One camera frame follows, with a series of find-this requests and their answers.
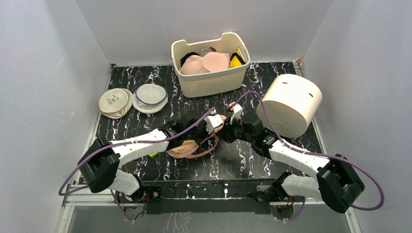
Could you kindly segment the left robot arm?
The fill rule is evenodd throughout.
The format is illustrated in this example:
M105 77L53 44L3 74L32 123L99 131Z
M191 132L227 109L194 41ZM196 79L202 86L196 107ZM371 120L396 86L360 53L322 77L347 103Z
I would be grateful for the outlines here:
M219 115L200 119L181 118L171 120L149 133L111 141L107 145L95 140L79 161L78 169L91 193L111 189L125 194L133 202L139 202L145 196L145 189L139 177L121 170L124 164L152 153L177 148L186 141L200 143L222 125Z

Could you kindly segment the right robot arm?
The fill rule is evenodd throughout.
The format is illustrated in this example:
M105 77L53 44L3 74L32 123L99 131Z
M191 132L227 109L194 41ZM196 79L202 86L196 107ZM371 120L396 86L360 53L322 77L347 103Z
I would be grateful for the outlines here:
M244 119L226 119L217 135L226 143L246 141L258 155L304 173L304 176L297 176L284 172L265 190L257 189L255 197L260 202L286 201L289 197L301 196L321 200L330 209L343 214L365 190L354 168L344 162L344 156L322 158L281 142L255 114L246 114Z

